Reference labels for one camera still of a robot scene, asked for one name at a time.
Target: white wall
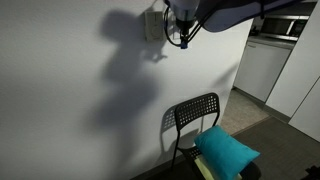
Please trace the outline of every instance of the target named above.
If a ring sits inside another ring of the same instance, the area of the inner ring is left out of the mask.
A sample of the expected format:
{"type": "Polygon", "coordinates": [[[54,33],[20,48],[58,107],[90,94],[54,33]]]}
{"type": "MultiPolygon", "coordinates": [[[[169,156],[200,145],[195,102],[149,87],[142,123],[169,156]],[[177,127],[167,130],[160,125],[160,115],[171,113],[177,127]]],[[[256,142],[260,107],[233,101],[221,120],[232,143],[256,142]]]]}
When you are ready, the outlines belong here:
{"type": "Polygon", "coordinates": [[[128,179],[171,158],[169,107],[214,91],[224,110],[251,21],[182,51],[145,42],[151,4],[1,1],[1,180],[128,179]]]}
{"type": "Polygon", "coordinates": [[[318,3],[266,103],[289,117],[320,76],[319,19],[318,3]]]}

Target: metal chair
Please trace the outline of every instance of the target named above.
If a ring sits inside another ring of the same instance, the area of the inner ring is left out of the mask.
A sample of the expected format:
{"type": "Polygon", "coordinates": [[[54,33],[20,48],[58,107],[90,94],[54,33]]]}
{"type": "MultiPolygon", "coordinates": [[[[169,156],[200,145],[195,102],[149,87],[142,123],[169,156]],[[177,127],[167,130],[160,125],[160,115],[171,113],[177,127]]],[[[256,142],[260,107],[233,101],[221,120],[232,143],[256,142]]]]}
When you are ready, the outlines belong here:
{"type": "MultiPolygon", "coordinates": [[[[197,156],[201,155],[199,149],[196,146],[191,147],[189,149],[183,149],[179,148],[178,145],[180,139],[180,131],[186,125],[188,125],[196,119],[199,119],[200,117],[204,117],[205,115],[213,113],[217,114],[212,124],[212,126],[215,126],[220,116],[219,97],[216,93],[205,94],[176,105],[174,111],[174,118],[178,134],[171,163],[171,170],[173,170],[176,153],[177,150],[179,150],[186,158],[187,163],[190,165],[191,169],[198,177],[198,179],[204,180],[203,175],[201,174],[200,170],[194,162],[197,156]]],[[[244,180],[256,180],[261,177],[260,169],[253,162],[251,162],[245,169],[243,169],[240,172],[240,174],[244,180]]]]}

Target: turquoise pillow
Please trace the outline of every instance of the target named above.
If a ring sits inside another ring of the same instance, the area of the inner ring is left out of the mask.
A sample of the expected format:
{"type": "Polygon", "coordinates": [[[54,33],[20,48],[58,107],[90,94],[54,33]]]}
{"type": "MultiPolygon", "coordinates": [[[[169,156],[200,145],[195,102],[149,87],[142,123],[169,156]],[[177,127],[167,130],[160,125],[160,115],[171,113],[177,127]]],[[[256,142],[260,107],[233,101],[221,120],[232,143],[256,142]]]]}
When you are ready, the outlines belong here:
{"type": "Polygon", "coordinates": [[[209,166],[221,180],[233,180],[259,152],[241,144],[220,126],[214,126],[195,139],[209,166]]]}

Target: white cabinet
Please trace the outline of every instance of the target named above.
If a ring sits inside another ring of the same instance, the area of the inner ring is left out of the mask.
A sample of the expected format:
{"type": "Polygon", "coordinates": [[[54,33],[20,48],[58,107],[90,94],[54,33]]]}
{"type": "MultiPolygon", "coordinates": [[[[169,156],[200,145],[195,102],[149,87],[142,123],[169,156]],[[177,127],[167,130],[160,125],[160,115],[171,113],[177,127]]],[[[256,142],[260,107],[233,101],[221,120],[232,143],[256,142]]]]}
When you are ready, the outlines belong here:
{"type": "Polygon", "coordinates": [[[291,50],[248,42],[234,86],[265,102],[291,50]]]}
{"type": "Polygon", "coordinates": [[[289,124],[320,142],[319,92],[320,80],[311,89],[289,124]]]}

